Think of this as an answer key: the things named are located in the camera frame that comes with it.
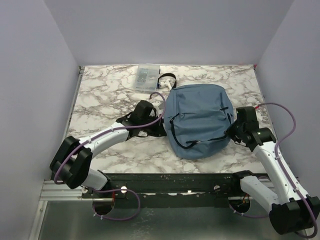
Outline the blue student backpack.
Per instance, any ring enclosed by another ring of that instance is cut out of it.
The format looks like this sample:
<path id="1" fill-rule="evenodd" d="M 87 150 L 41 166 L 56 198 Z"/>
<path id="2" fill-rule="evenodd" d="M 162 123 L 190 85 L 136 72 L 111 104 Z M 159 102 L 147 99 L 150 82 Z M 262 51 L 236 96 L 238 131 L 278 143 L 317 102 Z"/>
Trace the blue student backpack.
<path id="1" fill-rule="evenodd" d="M 225 132 L 234 122 L 234 108 L 220 85 L 173 85 L 166 99 L 163 121 L 168 142 L 177 157 L 208 158 L 229 144 Z"/>

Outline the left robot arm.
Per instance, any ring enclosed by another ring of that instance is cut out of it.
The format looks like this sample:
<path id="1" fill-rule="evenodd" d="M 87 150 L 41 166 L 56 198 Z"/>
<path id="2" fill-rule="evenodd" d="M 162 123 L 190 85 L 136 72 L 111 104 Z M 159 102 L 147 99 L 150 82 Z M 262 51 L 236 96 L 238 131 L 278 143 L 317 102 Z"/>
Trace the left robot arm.
<path id="1" fill-rule="evenodd" d="M 139 137 L 140 132 L 165 136 L 163 110 L 163 103 L 156 105 L 141 100 L 132 112 L 104 130 L 79 139 L 66 137 L 49 166 L 54 179 L 70 189 L 82 186 L 93 189 L 101 198 L 107 197 L 111 191 L 109 179 L 102 171 L 91 168 L 92 159 L 116 144 Z"/>

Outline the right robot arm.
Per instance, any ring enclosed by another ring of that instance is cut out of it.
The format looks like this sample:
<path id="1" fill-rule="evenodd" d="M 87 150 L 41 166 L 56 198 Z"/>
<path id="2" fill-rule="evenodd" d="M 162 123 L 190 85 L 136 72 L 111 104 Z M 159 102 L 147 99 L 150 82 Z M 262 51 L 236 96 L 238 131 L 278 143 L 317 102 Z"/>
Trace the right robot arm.
<path id="1" fill-rule="evenodd" d="M 316 237 L 320 199 L 310 196 L 289 168 L 280 150 L 281 140 L 276 140 L 269 128 L 259 126 L 256 107 L 238 107 L 236 120 L 226 130 L 226 135 L 237 144 L 244 143 L 254 153 L 274 187 L 269 189 L 254 173 L 246 170 L 234 173 L 230 191 L 236 196 L 246 193 L 254 198 L 267 212 L 278 234 Z"/>

